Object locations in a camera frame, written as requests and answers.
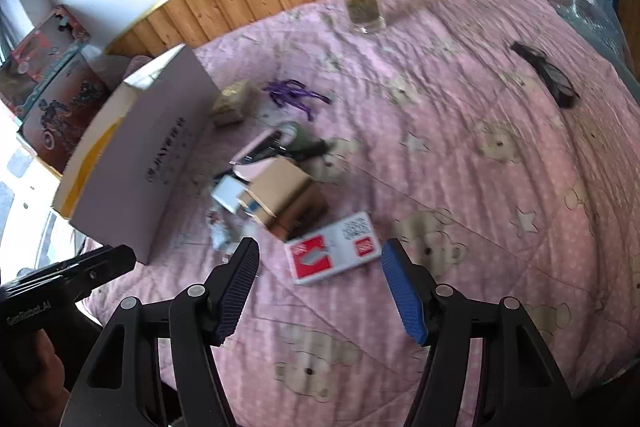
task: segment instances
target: red label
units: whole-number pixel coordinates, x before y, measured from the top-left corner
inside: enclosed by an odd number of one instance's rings
[[[355,244],[358,257],[362,257],[363,255],[373,252],[373,240],[370,237],[363,237],[362,239],[357,240]]]
[[[326,253],[324,235],[316,235],[291,247],[293,264],[298,277],[306,277],[331,268],[331,259]]]

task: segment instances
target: white and red box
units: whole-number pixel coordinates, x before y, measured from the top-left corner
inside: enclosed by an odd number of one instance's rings
[[[382,254],[378,236],[366,212],[358,212],[289,241],[285,247],[291,275],[297,284],[325,279]]]

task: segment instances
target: silver screw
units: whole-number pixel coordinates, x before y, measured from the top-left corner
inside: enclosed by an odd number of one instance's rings
[[[125,297],[122,302],[120,303],[120,307],[123,310],[130,310],[132,309],[136,304],[138,304],[138,299],[136,299],[135,297]]]
[[[520,307],[520,301],[518,301],[515,297],[507,297],[504,301],[502,301],[504,307],[510,310],[517,310]]]
[[[204,293],[204,286],[202,284],[194,284],[187,290],[187,295],[190,297],[200,297]]]
[[[453,295],[453,288],[448,284],[438,284],[436,286],[436,293],[440,297],[450,297]]]

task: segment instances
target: pink quilt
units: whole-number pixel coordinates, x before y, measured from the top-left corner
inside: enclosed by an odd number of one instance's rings
[[[611,377],[640,345],[640,110],[614,68],[545,0],[384,0],[388,28],[357,36],[335,0],[283,12],[197,50],[219,86],[295,78],[332,97],[308,127],[331,139],[308,165],[324,222],[367,211],[381,239],[467,297],[513,295],[574,393]],[[561,110],[509,50],[540,48],[580,94]],[[106,322],[201,282],[210,176],[260,128],[305,121],[260,95],[237,127],[209,127],[164,216],[152,262],[94,292]],[[236,333],[214,357],[245,426],[401,425],[426,352],[404,333],[379,262],[308,287],[283,245],[257,231],[261,267]],[[460,425],[470,422],[479,344]],[[173,383],[168,341],[162,377]]]

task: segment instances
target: purple hanger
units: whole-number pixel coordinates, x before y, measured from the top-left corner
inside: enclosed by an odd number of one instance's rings
[[[289,105],[306,112],[306,117],[309,122],[314,121],[314,115],[308,105],[298,101],[300,98],[312,96],[313,98],[322,100],[324,103],[331,103],[330,98],[327,98],[318,92],[309,91],[308,89],[305,89],[305,84],[292,79],[283,80],[281,82],[277,80],[269,82],[266,87],[262,88],[262,90],[269,93],[271,100],[273,100],[273,103],[278,107],[284,107],[288,103]]]

